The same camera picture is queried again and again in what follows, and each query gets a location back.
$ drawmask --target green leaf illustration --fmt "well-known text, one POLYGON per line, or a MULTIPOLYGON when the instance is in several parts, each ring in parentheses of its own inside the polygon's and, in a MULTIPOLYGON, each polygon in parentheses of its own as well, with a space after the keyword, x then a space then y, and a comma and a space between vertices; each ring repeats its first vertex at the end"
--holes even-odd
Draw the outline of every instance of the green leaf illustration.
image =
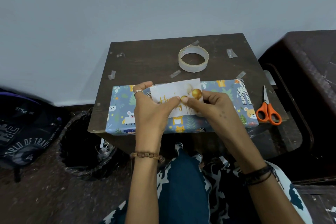
POLYGON ((114 121, 115 121, 115 122, 118 122, 118 121, 119 121, 119 114, 118 114, 118 113, 116 113, 116 114, 114 115, 114 121))
POLYGON ((246 125, 247 120, 246 120, 245 116, 241 114, 239 117, 240 117, 241 122, 242 122, 244 125, 246 125))
POLYGON ((231 101, 233 101, 233 96, 232 96, 232 93, 231 93, 231 89, 226 90, 225 88, 222 88, 222 91, 223 91, 223 93, 226 93, 229 96, 231 101))
POLYGON ((132 95, 132 96, 130 97, 130 99, 129 99, 129 104, 130 104, 130 105, 135 105, 135 96, 134 96, 134 95, 132 95))
POLYGON ((196 122, 195 122, 195 120, 190 115, 187 116, 187 122, 185 124, 185 127, 187 129, 196 128, 196 122))

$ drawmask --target wall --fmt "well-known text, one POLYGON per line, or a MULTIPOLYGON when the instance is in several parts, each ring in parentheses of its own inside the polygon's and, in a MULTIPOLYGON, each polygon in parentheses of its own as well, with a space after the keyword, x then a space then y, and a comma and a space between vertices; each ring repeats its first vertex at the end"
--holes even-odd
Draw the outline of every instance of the wall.
POLYGON ((0 0, 0 86, 94 103, 110 42, 241 32, 259 57, 335 27, 335 0, 0 0))

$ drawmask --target tabletop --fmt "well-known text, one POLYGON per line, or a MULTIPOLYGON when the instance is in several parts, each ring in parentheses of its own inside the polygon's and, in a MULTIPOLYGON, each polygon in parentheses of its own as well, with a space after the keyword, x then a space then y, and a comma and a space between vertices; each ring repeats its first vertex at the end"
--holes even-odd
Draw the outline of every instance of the tabletop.
MULTIPOLYGON (((199 57, 197 54, 194 56, 188 54, 185 57, 187 56, 189 60, 184 61, 189 64, 195 64, 195 60, 199 57)), ((235 79, 242 71, 246 72, 243 80, 254 110, 263 103, 265 85, 273 108, 283 120, 287 120, 287 113, 242 33, 111 43, 88 131, 105 138, 102 135, 107 134, 105 126, 112 88, 115 85, 135 85, 145 81, 169 83, 194 78, 200 78, 201 81, 229 80, 235 79), (208 51, 209 61, 203 71, 189 73, 179 67, 178 54, 182 48, 196 41, 199 42, 197 45, 208 51), (233 49, 237 57, 230 59, 227 49, 233 49), (110 80, 108 76, 112 70, 116 73, 115 78, 110 80), (170 75, 177 70, 181 70, 181 73, 171 78, 170 75)), ((131 137, 106 136, 114 137, 114 141, 119 143, 123 143, 126 137, 131 137)))

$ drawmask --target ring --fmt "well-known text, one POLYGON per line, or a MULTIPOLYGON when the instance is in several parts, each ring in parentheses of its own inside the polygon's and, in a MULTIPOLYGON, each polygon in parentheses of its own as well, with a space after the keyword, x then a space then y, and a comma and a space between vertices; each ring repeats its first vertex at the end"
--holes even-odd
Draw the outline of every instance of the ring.
POLYGON ((142 90, 135 90, 135 91, 134 91, 134 95, 135 95, 136 93, 138 93, 139 91, 141 91, 141 92, 143 93, 142 90))

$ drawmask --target black garbage bag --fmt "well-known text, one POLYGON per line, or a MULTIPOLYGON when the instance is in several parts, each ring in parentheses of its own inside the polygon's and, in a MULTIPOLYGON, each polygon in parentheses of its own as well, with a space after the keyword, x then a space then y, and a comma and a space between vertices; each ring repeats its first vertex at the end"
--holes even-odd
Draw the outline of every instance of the black garbage bag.
POLYGON ((66 172, 86 181, 108 177, 129 160, 128 154, 87 131, 91 111, 69 121, 60 135, 59 157, 66 172))
POLYGON ((0 89, 0 167, 32 163, 60 135, 69 112, 38 99, 0 89))

